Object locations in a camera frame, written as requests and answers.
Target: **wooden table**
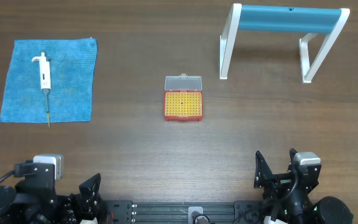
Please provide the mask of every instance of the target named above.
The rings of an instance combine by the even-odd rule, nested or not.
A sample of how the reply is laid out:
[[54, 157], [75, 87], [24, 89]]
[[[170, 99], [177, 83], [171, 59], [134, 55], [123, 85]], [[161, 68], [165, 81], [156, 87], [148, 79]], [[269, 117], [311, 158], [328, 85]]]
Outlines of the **wooden table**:
[[[65, 156], [59, 194], [78, 192], [100, 172], [105, 199], [260, 200], [255, 151], [281, 173], [294, 147], [322, 159], [310, 198], [340, 198], [358, 223], [358, 1], [239, 2], [351, 9], [308, 85], [298, 60], [302, 34], [274, 32], [239, 32], [229, 79], [219, 80], [219, 35], [232, 3], [0, 1], [0, 111], [14, 40], [98, 40], [91, 122], [0, 123], [0, 176], [49, 152]], [[310, 43], [312, 57], [320, 41]], [[202, 122], [164, 121], [165, 76], [181, 73], [203, 77]]]

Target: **blue towel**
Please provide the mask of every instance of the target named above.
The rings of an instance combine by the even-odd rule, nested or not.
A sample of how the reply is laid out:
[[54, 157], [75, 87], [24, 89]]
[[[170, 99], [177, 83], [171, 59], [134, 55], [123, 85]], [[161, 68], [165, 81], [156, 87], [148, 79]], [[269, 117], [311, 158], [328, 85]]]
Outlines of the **blue towel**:
[[50, 60], [50, 122], [89, 121], [96, 63], [96, 39], [16, 40], [6, 77], [1, 122], [46, 123], [39, 62], [41, 51]]

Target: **transparent lid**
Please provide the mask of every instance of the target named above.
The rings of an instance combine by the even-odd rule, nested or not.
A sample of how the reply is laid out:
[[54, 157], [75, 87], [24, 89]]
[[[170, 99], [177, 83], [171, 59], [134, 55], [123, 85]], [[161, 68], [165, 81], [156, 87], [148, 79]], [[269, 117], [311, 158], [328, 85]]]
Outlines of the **transparent lid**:
[[165, 77], [165, 91], [169, 90], [203, 90], [201, 76], [187, 76], [182, 73], [179, 76]]

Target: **white support frame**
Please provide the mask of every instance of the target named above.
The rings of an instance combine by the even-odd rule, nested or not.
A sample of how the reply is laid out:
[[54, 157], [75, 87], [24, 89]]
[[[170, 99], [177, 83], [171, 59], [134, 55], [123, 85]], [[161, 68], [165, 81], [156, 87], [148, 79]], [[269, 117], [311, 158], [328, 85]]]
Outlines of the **white support frame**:
[[[324, 58], [327, 56], [338, 35], [341, 33], [342, 28], [344, 27], [347, 18], [349, 17], [349, 14], [349, 9], [341, 9], [341, 15], [339, 16], [333, 31], [325, 37], [324, 42], [311, 66], [309, 62], [308, 42], [318, 34], [309, 33], [299, 40], [301, 75], [303, 83], [311, 83], [311, 80], [322, 64]], [[220, 36], [219, 76], [222, 80], [227, 79], [227, 72], [229, 71], [231, 55], [239, 27], [240, 15], [241, 4], [233, 4], [224, 25], [222, 35]]]
[[233, 52], [234, 41], [236, 40], [237, 30], [239, 28], [241, 15], [241, 4], [233, 4], [220, 40], [219, 53], [219, 75], [222, 80], [227, 79], [227, 71], [229, 71], [231, 54]]
[[308, 42], [317, 36], [317, 34], [306, 34], [302, 39], [299, 39], [299, 51], [301, 55], [301, 70], [302, 70], [302, 82], [303, 83], [311, 83], [314, 75], [316, 74], [318, 68], [322, 64], [324, 58], [327, 56], [329, 50], [335, 43], [336, 38], [342, 31], [347, 18], [349, 17], [350, 10], [349, 9], [341, 9], [341, 15], [339, 16], [338, 21], [336, 22], [333, 31], [326, 35], [323, 44], [321, 45], [320, 50], [317, 53], [314, 62], [310, 66], [309, 62], [309, 50], [308, 50]]

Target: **blue bar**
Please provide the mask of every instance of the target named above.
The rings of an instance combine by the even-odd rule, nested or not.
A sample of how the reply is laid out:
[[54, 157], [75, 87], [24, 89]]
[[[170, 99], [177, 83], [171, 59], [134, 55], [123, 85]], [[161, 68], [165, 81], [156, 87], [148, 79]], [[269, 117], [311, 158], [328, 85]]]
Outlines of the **blue bar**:
[[340, 9], [242, 6], [238, 29], [330, 34], [340, 16]]

